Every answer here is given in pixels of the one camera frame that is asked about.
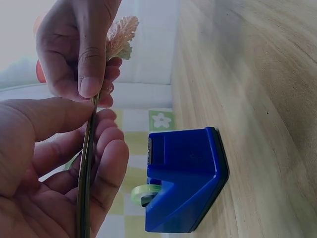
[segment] fingernail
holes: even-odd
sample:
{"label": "fingernail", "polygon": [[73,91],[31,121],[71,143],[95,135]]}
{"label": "fingernail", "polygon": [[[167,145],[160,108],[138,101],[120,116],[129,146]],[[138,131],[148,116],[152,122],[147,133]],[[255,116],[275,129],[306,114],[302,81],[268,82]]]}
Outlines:
{"label": "fingernail", "polygon": [[93,77],[83,78],[81,80],[79,93],[82,97],[91,98],[100,90],[100,80]]}
{"label": "fingernail", "polygon": [[110,85],[108,88],[107,88],[107,94],[110,94],[114,91],[114,87],[112,85]]}

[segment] wooden table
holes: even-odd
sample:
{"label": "wooden table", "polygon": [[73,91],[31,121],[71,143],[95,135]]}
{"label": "wooden table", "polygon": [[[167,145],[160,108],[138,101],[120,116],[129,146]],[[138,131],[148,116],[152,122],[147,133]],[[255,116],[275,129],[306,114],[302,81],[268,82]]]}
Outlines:
{"label": "wooden table", "polygon": [[178,129],[219,128],[230,178],[193,238],[317,237],[317,1],[181,0]]}

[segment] finger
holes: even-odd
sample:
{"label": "finger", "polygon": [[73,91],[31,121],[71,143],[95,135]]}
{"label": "finger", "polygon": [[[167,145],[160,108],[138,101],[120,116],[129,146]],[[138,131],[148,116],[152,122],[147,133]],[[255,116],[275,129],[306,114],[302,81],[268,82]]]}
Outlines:
{"label": "finger", "polygon": [[120,67],[121,65],[122,65],[122,59],[119,57],[113,57],[107,62],[107,66]]}
{"label": "finger", "polygon": [[114,82],[120,76],[120,73],[120,69],[117,66],[107,66],[102,88],[105,89],[110,83]]}
{"label": "finger", "polygon": [[73,158],[82,149],[83,140],[84,134],[75,130],[59,136],[54,141],[37,144],[32,166],[39,178]]}
{"label": "finger", "polygon": [[[110,109],[105,109],[97,113],[96,124],[98,126],[95,134],[96,142],[106,129],[106,125],[115,125],[115,118],[116,114]],[[51,142],[40,143],[35,146],[32,165],[39,177],[66,164],[82,149],[86,124],[87,123],[77,130],[58,136]]]}
{"label": "finger", "polygon": [[99,100],[98,106],[103,108],[110,108],[113,105],[113,98],[109,95],[109,91],[101,91],[101,98]]}
{"label": "finger", "polygon": [[84,100],[78,93],[72,68],[67,64],[69,52],[78,48],[78,39],[72,37],[76,32],[67,30],[67,34],[54,34],[55,29],[65,22],[74,22],[72,14],[60,14],[60,9],[70,12],[69,4],[57,2],[47,13],[36,35],[36,49],[46,82],[50,91],[59,97],[75,101]]}
{"label": "finger", "polygon": [[[110,119],[105,119],[100,122],[100,124],[97,126],[96,129],[96,137],[100,137],[102,132],[104,132],[107,128],[116,128],[117,125],[114,123],[114,121]],[[117,138],[116,132],[112,134],[113,138]],[[61,194],[66,194],[70,190],[76,188],[78,186],[78,176],[79,176],[79,167],[80,167],[80,158],[81,154],[79,154],[70,168],[66,171],[58,172],[48,179],[46,179],[43,183],[49,187],[51,190],[54,190],[56,192],[59,192]],[[99,160],[96,162],[96,164],[93,166],[94,168],[97,168],[99,165]],[[92,179],[95,176],[95,172],[92,171],[91,177]]]}
{"label": "finger", "polygon": [[79,95],[73,71],[61,54],[46,51],[39,54],[39,59],[46,82],[53,95],[73,101],[85,100]]}
{"label": "finger", "polygon": [[[98,149],[97,149],[97,153],[96,154],[101,154],[102,155],[102,157],[101,157],[101,161],[100,162],[97,162],[97,165],[99,164],[99,168],[98,168],[98,170],[100,169],[100,165],[101,164],[104,164],[104,162],[102,162],[102,160],[104,160],[104,159],[106,159],[106,160],[120,160],[120,158],[121,157],[124,157],[124,156],[126,156],[126,148],[124,147],[124,146],[122,146],[122,145],[119,145],[119,147],[118,148],[115,148],[115,151],[116,150],[119,150],[120,152],[117,152],[117,153],[122,153],[122,155],[121,156],[119,156],[119,157],[117,157],[117,158],[112,158],[113,156],[116,156],[116,154],[113,154],[113,152],[111,152],[113,149],[111,149],[111,151],[110,151],[110,154],[108,154],[109,152],[109,149],[107,149],[109,146],[110,147],[113,147],[113,142],[114,141],[118,141],[118,139],[117,138],[122,138],[120,135],[121,135],[121,131],[118,129],[118,128],[116,128],[116,127],[109,127],[109,128],[107,128],[104,132],[106,132],[106,131],[108,131],[108,137],[109,137],[109,140],[108,141],[105,141],[104,140],[104,142],[106,143],[106,144],[103,144],[103,146],[102,147],[99,147]],[[63,192],[65,192],[65,191],[69,191],[67,194],[66,194],[66,196],[72,201],[72,202],[74,202],[74,203],[76,203],[76,199],[77,199],[77,197],[76,197],[76,193],[73,193],[72,192],[72,190],[78,185],[78,183],[77,183],[77,179],[78,179],[78,172],[79,172],[79,166],[80,166],[80,163],[76,163],[76,162],[74,162],[73,163],[73,165],[72,165],[72,172],[71,173],[73,173],[73,176],[68,176],[68,180],[67,181],[72,181],[73,182],[73,186],[72,187],[68,187],[68,188],[65,188],[64,189],[64,191]]]}
{"label": "finger", "polygon": [[91,98],[101,90],[106,68],[106,34],[104,24],[107,19],[101,9],[103,1],[95,4],[81,1],[75,13],[79,30],[80,47],[78,58],[78,90],[81,96]]}
{"label": "finger", "polygon": [[0,103],[0,192],[13,195],[34,154],[34,143],[82,126],[93,111],[90,102],[63,98],[8,100]]}
{"label": "finger", "polygon": [[90,221],[94,234],[97,234],[118,193],[128,158],[128,147],[123,140],[113,140],[105,148],[91,187]]}

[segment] yellow tile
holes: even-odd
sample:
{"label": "yellow tile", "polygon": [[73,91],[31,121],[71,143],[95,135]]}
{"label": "yellow tile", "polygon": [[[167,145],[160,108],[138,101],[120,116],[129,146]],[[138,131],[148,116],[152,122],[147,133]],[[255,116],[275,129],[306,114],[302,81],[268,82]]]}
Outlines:
{"label": "yellow tile", "polygon": [[146,184],[147,171],[139,168],[128,167],[121,185],[121,192],[131,194],[132,189]]}
{"label": "yellow tile", "polygon": [[113,110],[117,114],[117,118],[115,120],[115,123],[118,125],[118,128],[122,130],[122,124],[123,124],[123,112],[122,110]]}
{"label": "yellow tile", "polygon": [[124,215],[123,210],[124,210],[123,194],[121,192],[118,192],[108,214],[110,214],[110,215]]}
{"label": "yellow tile", "polygon": [[124,133],[124,139],[130,151],[130,155],[148,154],[148,136],[146,131],[127,131]]}
{"label": "yellow tile", "polygon": [[161,234],[145,231],[144,216],[124,217],[125,238],[161,238]]}

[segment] white surface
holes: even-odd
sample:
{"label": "white surface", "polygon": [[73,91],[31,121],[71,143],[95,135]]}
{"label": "white surface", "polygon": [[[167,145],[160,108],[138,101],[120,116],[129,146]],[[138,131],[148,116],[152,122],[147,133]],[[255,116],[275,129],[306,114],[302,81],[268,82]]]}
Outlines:
{"label": "white surface", "polygon": [[[170,85],[142,83],[114,83],[113,108],[149,109],[171,108]],[[7,99],[44,99],[53,95],[46,84],[15,87],[0,91],[0,101]]]}
{"label": "white surface", "polygon": [[[0,88],[36,83],[33,26],[55,0],[0,1]],[[179,0],[123,0],[117,19],[136,15],[140,25],[131,60],[118,82],[170,84]]]}

